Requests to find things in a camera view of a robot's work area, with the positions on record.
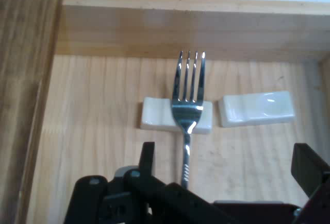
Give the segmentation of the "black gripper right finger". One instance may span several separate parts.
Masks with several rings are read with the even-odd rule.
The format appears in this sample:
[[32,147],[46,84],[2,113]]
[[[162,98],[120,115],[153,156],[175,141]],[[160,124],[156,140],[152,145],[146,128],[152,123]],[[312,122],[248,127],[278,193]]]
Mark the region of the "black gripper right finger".
[[308,197],[294,223],[329,223],[329,165],[308,144],[296,143],[291,174]]

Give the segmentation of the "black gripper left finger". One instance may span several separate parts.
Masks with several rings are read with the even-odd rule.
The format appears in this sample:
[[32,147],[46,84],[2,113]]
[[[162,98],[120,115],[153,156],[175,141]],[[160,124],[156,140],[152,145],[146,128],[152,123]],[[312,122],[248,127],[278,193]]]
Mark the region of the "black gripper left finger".
[[138,166],[108,181],[77,180],[64,223],[233,223],[233,217],[176,183],[152,175],[154,142],[143,143]]

